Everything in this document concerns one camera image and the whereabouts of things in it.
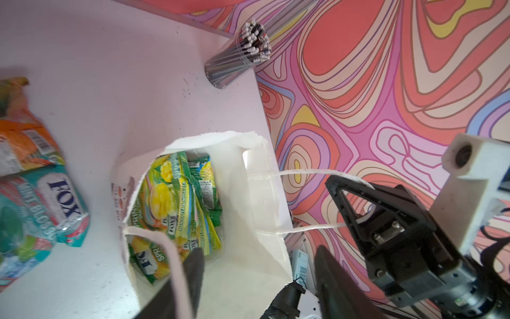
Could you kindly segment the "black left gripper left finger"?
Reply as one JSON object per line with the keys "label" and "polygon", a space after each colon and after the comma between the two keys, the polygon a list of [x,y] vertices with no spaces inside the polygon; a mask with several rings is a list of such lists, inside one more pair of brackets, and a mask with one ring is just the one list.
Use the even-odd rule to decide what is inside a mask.
{"label": "black left gripper left finger", "polygon": [[174,280],[168,279],[155,296],[141,309],[135,318],[185,318],[179,314],[185,307],[179,301],[179,293],[189,298],[191,315],[196,318],[201,299],[203,277],[205,273],[205,256],[202,248],[190,253],[183,263],[184,288],[175,288]]}

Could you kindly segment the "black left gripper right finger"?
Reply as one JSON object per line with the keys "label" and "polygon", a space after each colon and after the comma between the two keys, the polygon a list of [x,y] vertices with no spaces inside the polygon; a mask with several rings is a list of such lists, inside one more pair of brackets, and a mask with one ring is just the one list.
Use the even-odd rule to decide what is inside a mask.
{"label": "black left gripper right finger", "polygon": [[331,319],[384,318],[330,251],[320,246],[314,257],[317,296],[321,316]]}

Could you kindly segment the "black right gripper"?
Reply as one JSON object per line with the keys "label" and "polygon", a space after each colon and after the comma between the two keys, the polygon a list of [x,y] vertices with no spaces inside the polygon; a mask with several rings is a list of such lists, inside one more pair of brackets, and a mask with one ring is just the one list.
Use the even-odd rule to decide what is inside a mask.
{"label": "black right gripper", "polygon": [[[428,299],[443,318],[509,317],[509,283],[494,270],[508,237],[494,238],[477,263],[454,248],[405,187],[369,188],[339,176],[325,185],[365,257],[370,279],[396,305]],[[358,214],[352,202],[357,199],[375,211]]]}

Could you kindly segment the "yellow green Fox's candy bag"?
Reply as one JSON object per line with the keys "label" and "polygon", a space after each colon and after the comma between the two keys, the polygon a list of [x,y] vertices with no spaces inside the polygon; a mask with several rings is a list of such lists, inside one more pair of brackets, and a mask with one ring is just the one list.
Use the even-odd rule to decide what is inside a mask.
{"label": "yellow green Fox's candy bag", "polygon": [[205,208],[199,182],[191,175],[185,152],[155,159],[142,181],[129,225],[165,234],[181,261],[202,248],[204,255],[220,250],[218,229]]}

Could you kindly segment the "green lemon candy bag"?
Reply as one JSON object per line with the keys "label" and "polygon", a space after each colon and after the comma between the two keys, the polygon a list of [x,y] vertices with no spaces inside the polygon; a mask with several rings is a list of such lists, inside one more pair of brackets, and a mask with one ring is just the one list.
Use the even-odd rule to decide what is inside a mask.
{"label": "green lemon candy bag", "polygon": [[202,201],[215,227],[221,226],[223,208],[217,193],[215,176],[209,155],[189,159],[188,165],[191,175],[199,182]]}

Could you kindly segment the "white printed paper bag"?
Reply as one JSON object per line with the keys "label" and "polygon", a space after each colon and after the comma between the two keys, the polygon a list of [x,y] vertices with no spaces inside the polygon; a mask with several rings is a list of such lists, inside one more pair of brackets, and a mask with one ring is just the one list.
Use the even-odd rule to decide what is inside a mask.
{"label": "white printed paper bag", "polygon": [[[292,282],[282,220],[288,212],[281,173],[270,164],[268,142],[253,132],[208,133],[181,138],[163,149],[120,164],[112,174],[112,196],[120,218],[122,259],[140,310],[166,280],[184,288],[177,246],[159,231],[130,226],[130,214],[147,170],[156,158],[185,152],[190,159],[208,154],[223,208],[220,250],[205,255],[205,273],[196,318],[260,318],[274,297]],[[191,315],[189,298],[179,293]]]}

